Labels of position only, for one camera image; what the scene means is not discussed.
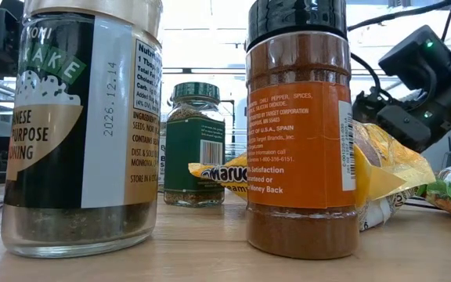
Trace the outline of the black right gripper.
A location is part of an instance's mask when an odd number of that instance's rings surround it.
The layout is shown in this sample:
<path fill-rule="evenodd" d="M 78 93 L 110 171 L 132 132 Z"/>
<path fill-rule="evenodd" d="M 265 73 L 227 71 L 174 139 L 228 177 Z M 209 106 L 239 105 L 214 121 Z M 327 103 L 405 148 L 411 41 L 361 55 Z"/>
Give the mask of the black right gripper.
<path fill-rule="evenodd" d="M 353 118 L 375 124 L 403 146 L 421 153 L 451 130 L 446 109 L 434 99 L 385 99 L 361 92 L 352 104 Z"/>

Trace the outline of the yellow Maruchan ramen packet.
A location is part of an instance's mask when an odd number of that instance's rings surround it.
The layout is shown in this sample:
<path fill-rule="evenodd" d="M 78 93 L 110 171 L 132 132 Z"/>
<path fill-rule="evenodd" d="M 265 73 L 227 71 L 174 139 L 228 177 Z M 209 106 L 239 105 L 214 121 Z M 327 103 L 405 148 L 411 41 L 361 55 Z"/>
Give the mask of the yellow Maruchan ramen packet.
<path fill-rule="evenodd" d="M 433 183 L 428 161 L 374 124 L 354 124 L 359 229 L 387 222 L 419 186 Z M 189 173 L 247 199 L 247 155 L 222 165 L 188 164 Z"/>

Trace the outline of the black lid chili powder jar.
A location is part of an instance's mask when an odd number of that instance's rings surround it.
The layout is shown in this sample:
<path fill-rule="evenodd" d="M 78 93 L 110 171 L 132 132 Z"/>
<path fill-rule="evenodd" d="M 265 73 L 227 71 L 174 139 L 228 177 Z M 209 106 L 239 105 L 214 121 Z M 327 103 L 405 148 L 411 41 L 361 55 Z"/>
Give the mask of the black lid chili powder jar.
<path fill-rule="evenodd" d="M 346 0 L 255 0 L 248 13 L 247 240 L 296 259 L 359 244 Z"/>

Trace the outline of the green lid spice jar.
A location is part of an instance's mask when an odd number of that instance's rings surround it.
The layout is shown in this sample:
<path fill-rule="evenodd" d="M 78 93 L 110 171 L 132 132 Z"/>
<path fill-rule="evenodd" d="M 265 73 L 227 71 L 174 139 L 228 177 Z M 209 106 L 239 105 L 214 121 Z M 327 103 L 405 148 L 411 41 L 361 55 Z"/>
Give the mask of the green lid spice jar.
<path fill-rule="evenodd" d="M 166 121 L 164 202 L 188 208 L 220 205 L 224 188 L 196 177 L 188 164 L 222 165 L 226 122 L 219 112 L 219 88 L 205 82 L 177 84 Z"/>

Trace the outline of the white lid spice jar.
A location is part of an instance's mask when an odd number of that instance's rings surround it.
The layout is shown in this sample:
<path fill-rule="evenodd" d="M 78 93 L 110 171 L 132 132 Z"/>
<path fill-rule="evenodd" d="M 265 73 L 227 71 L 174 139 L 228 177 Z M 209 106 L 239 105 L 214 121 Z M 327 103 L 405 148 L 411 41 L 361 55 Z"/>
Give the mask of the white lid spice jar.
<path fill-rule="evenodd" d="M 160 134 L 159 142 L 159 170 L 158 170 L 158 189 L 164 189 L 164 173 L 165 173 L 165 162 L 166 162 L 166 135 L 164 133 Z"/>

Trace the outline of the gold lid furikake jar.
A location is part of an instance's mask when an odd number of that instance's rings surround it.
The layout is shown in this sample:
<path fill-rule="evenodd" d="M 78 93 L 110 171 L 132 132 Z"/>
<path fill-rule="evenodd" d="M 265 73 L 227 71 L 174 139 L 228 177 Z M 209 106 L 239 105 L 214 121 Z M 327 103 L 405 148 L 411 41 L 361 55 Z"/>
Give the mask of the gold lid furikake jar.
<path fill-rule="evenodd" d="M 69 258 L 153 232 L 162 0 L 24 0 L 2 209 L 16 255 Z"/>

